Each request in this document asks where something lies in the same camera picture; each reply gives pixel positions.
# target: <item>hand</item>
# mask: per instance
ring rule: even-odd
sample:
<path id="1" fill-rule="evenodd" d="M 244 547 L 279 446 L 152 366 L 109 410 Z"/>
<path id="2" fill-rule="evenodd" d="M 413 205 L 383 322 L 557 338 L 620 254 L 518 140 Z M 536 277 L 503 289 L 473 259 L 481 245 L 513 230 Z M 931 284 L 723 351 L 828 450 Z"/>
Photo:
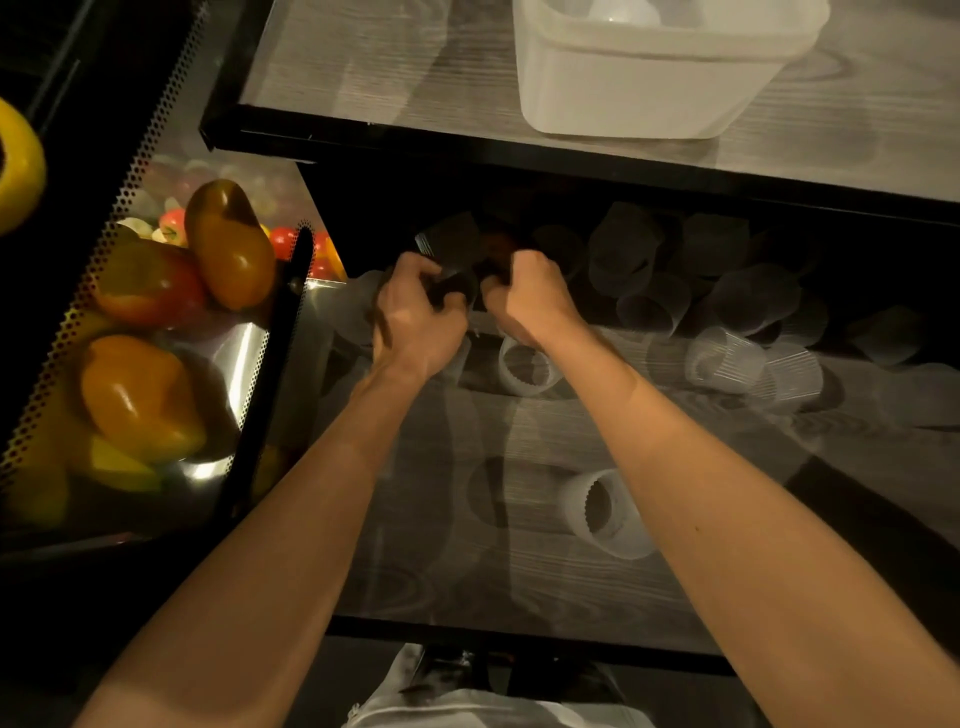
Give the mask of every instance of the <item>hand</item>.
<path id="1" fill-rule="evenodd" d="M 467 333 L 467 299 L 448 293 L 439 313 L 426 298 L 424 278 L 441 267 L 422 255 L 404 253 L 394 274 L 376 297 L 373 367 L 391 364 L 412 373 L 421 384 L 447 365 Z"/>
<path id="2" fill-rule="evenodd" d="M 539 251 L 516 251 L 512 284 L 496 276 L 480 283 L 484 305 L 505 333 L 521 344 L 543 349 L 551 335 L 585 326 L 555 262 Z"/>

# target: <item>wooden surface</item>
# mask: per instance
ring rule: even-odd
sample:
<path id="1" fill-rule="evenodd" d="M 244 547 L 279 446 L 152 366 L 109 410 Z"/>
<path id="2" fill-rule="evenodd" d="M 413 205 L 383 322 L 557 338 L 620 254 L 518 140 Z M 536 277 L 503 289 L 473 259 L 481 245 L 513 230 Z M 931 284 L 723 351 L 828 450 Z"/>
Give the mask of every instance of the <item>wooden surface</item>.
<path id="1" fill-rule="evenodd" d="M 349 348 L 335 354 L 321 397 L 296 363 L 325 361 L 316 332 L 330 290 L 307 294 L 297 341 L 314 344 L 295 343 L 302 385 L 276 409 L 315 418 L 314 436 L 368 366 Z M 538 399 L 503 394 L 495 329 L 487 314 L 472 323 L 483 335 L 459 385 L 432 380 L 404 422 L 337 614 L 716 653 L 658 553 L 622 561 L 569 531 L 559 486 L 612 460 L 565 382 Z M 822 355 L 822 400 L 801 414 L 765 416 L 742 398 L 687 385 L 684 339 L 603 330 L 697 422 L 825 518 L 960 653 L 960 432 L 886 424 L 876 388 L 891 375 L 866 361 Z M 303 447 L 300 432 L 303 442 L 274 442 Z"/>
<path id="2" fill-rule="evenodd" d="M 707 141 L 536 132 L 519 109 L 510 0 L 277 0 L 242 100 L 960 201 L 960 5 L 832 6 L 816 48 Z"/>

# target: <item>plastic cup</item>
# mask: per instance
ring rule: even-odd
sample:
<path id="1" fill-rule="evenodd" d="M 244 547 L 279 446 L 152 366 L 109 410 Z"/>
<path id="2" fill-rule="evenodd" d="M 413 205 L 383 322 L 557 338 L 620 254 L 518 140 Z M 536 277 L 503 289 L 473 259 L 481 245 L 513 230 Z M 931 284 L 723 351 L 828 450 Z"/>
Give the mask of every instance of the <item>plastic cup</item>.
<path id="1" fill-rule="evenodd" d="M 533 352 L 535 363 L 546 368 L 546 379 L 542 383 L 537 384 L 534 382 L 524 381 L 510 370 L 510 365 L 507 363 L 507 354 L 511 350 L 518 347 L 523 347 Z M 557 369 L 556 365 L 546 354 L 543 352 L 538 352 L 535 349 L 531 349 L 530 347 L 526 347 L 510 336 L 504 336 L 503 344 L 500 345 L 497 373 L 500 377 L 500 383 L 504 386 L 504 388 L 511 394 L 517 395 L 518 397 L 535 397 L 542 392 L 546 392 L 554 384 L 564 378 L 564 376 L 560 373 L 560 370 Z"/>
<path id="2" fill-rule="evenodd" d="M 534 242 L 560 266 L 564 278 L 571 280 L 587 261 L 587 246 L 576 232 L 563 225 L 543 225 L 533 231 Z"/>
<path id="3" fill-rule="evenodd" d="M 642 291 L 653 276 L 654 257 L 665 238 L 648 212 L 630 203 L 613 203 L 590 236 L 590 283 L 612 298 Z"/>
<path id="4" fill-rule="evenodd" d="M 749 336 L 794 313 L 800 297 L 793 274 L 759 263 L 724 274 L 705 300 L 721 326 Z"/>
<path id="5" fill-rule="evenodd" d="M 760 381 L 766 362 L 758 344 L 722 327 L 710 327 L 690 342 L 684 373 L 696 386 L 742 395 Z"/>
<path id="6" fill-rule="evenodd" d="M 592 494 L 595 488 L 600 493 Z M 605 513 L 597 522 L 594 503 Z M 657 550 L 630 491 L 617 470 L 576 475 L 560 489 L 560 510 L 570 530 L 582 541 L 618 559 L 642 559 Z"/>
<path id="7" fill-rule="evenodd" d="M 947 364 L 921 364 L 891 375 L 877 392 L 877 403 L 900 427 L 960 425 L 960 372 Z"/>
<path id="8" fill-rule="evenodd" d="M 453 358 L 450 359 L 450 362 L 440 372 L 444 382 L 453 386 L 456 386 L 460 382 L 460 377 L 464 373 L 464 367 L 467 366 L 467 357 L 470 356 L 472 346 L 470 337 L 464 336 L 463 341 L 460 342 L 460 348 L 453 354 Z"/>
<path id="9" fill-rule="evenodd" d="M 680 260 L 694 276 L 722 276 L 746 263 L 750 223 L 724 215 L 690 215 L 684 220 Z"/>
<path id="10" fill-rule="evenodd" d="M 816 354 L 797 344 L 775 343 L 766 351 L 763 376 L 747 395 L 751 406 L 795 412 L 824 390 L 824 370 Z"/>
<path id="11" fill-rule="evenodd" d="M 687 284 L 669 273 L 655 273 L 642 292 L 616 302 L 616 315 L 627 328 L 670 336 L 689 308 Z"/>
<path id="12" fill-rule="evenodd" d="M 906 361 L 924 344 L 924 317 L 903 305 L 895 305 L 847 329 L 851 344 L 871 361 L 890 367 Z"/>
<path id="13" fill-rule="evenodd" d="M 827 304 L 818 296 L 804 291 L 797 310 L 780 321 L 776 343 L 812 347 L 823 337 L 828 323 Z"/>
<path id="14" fill-rule="evenodd" d="M 348 280 L 330 304 L 333 329 L 357 346 L 373 343 L 374 298 L 382 280 L 383 271 L 367 271 Z"/>

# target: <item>plastic bin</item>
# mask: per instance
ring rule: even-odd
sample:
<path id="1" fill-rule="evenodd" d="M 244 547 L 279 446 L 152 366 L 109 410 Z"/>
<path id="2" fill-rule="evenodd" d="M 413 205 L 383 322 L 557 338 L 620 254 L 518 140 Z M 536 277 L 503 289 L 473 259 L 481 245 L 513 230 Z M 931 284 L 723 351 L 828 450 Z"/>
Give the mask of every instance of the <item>plastic bin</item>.
<path id="1" fill-rule="evenodd" d="M 828 18 L 828 0 L 514 0 L 520 107 L 545 133 L 714 137 Z"/>

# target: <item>tomato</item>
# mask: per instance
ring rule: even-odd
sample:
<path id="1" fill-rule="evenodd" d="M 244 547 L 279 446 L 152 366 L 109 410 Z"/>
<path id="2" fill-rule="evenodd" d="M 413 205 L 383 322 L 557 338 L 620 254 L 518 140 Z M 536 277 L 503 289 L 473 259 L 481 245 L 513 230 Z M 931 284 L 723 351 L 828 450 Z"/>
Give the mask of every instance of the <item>tomato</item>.
<path id="1" fill-rule="evenodd" d="M 333 277 L 329 280 L 347 280 L 347 271 L 344 270 L 344 264 L 340 261 L 340 255 L 333 245 L 333 240 L 326 231 L 315 232 L 313 235 L 313 257 L 316 260 L 319 257 L 326 257 L 329 260 L 330 270 L 333 271 Z"/>
<path id="2" fill-rule="evenodd" d="M 91 342 L 80 391 L 108 442 L 141 463 L 181 460 L 206 443 L 186 367 L 146 341 L 114 335 Z"/>
<path id="3" fill-rule="evenodd" d="M 172 328 L 192 322 L 206 294 L 193 259 L 171 245 L 117 228 L 117 241 L 93 290 L 97 304 L 124 324 Z"/>
<path id="4" fill-rule="evenodd" d="M 319 280 L 336 280 L 337 275 L 333 272 L 333 266 L 326 255 L 317 255 L 310 264 L 310 273 L 308 278 Z"/>
<path id="5" fill-rule="evenodd" d="M 185 227 L 204 282 L 221 305 L 239 311 L 270 295 L 274 249 L 236 182 L 217 180 L 198 189 L 186 206 Z"/>
<path id="6" fill-rule="evenodd" d="M 182 207 L 176 207 L 169 212 L 160 215 L 159 230 L 163 239 L 171 245 L 177 245 L 186 248 L 186 227 L 183 223 L 185 210 Z"/>
<path id="7" fill-rule="evenodd" d="M 277 260 L 289 260 L 297 244 L 297 231 L 293 228 L 274 228 L 270 233 L 270 242 Z"/>

